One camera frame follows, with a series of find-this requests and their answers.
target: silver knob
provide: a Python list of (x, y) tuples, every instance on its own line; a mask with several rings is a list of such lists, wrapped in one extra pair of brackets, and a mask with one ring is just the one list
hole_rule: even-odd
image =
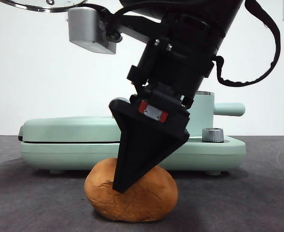
[(224, 139), (224, 130), (220, 128), (202, 129), (202, 141), (210, 143), (221, 143)]

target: silver camera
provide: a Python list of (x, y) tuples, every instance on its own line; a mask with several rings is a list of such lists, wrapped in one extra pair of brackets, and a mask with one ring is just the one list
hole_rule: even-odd
[(89, 7), (68, 10), (70, 42), (92, 52), (115, 54), (116, 43), (108, 41), (99, 13)]

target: gray table surface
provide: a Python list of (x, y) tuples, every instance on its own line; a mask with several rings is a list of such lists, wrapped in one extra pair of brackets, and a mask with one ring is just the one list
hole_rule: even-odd
[(235, 137), (247, 157), (219, 177), (171, 172), (175, 209), (155, 223), (111, 222), (85, 199), (85, 171), (28, 167), (16, 136), (0, 136), (0, 232), (284, 232), (284, 136)]

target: screw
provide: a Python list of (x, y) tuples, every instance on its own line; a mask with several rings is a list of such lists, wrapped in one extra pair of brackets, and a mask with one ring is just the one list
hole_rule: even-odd
[(167, 50), (168, 52), (171, 51), (171, 50), (172, 50), (172, 44), (169, 43), (169, 44), (167, 45), (167, 47), (166, 47), (166, 50)]
[(46, 0), (46, 3), (49, 4), (49, 5), (54, 5), (55, 2), (54, 2), (54, 0)]
[(160, 39), (156, 39), (154, 45), (155, 45), (155, 46), (158, 46), (159, 43), (160, 43)]

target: black strap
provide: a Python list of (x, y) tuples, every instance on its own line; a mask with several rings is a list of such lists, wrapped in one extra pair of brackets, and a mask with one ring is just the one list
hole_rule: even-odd
[(256, 0), (246, 0), (245, 2), (245, 8), (256, 18), (258, 18), (259, 20), (261, 20), (272, 32), (274, 39), (275, 39), (275, 45), (276, 45), (276, 50), (275, 50), (275, 55), (274, 55), (274, 60), (271, 63), (271, 67), (258, 79), (254, 80), (254, 81), (250, 81), (250, 82), (234, 82), (234, 81), (230, 81), (230, 80), (224, 80), (221, 77), (221, 70), (222, 67), (224, 65), (224, 58), (222, 58), (221, 56), (216, 56), (213, 58), (213, 60), (216, 62), (217, 65), (217, 79), (219, 81), (219, 83), (225, 85), (225, 86), (229, 86), (229, 87), (243, 87), (243, 86), (249, 86), (255, 83), (258, 83), (259, 81), (262, 81), (264, 78), (266, 78), (274, 69), (278, 59), (279, 59), (279, 55), (281, 53), (281, 33), (277, 27), (277, 25), (275, 24), (275, 22), (273, 21), (273, 19), (268, 15), (268, 13), (266, 13), (261, 6), (259, 5), (258, 2), (256, 2)]

